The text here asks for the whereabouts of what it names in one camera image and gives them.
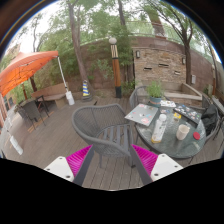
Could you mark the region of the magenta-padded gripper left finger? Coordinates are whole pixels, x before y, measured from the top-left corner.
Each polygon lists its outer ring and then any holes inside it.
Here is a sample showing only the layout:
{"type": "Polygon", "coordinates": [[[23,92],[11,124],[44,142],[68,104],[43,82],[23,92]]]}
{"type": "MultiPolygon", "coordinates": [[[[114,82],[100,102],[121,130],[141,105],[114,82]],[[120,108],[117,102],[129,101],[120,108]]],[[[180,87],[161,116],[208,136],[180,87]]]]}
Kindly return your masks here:
{"type": "Polygon", "coordinates": [[[81,186],[93,155],[93,146],[89,145],[67,157],[57,157],[45,168],[45,171],[81,186]]]}

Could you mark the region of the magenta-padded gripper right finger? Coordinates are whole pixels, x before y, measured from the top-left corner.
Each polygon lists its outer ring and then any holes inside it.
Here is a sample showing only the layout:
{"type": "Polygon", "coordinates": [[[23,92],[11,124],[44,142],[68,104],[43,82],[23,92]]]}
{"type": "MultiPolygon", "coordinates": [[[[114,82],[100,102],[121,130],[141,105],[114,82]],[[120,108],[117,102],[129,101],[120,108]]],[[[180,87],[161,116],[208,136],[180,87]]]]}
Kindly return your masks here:
{"type": "Polygon", "coordinates": [[[130,154],[143,185],[147,185],[182,169],[166,154],[155,154],[140,146],[131,145],[130,154]]]}

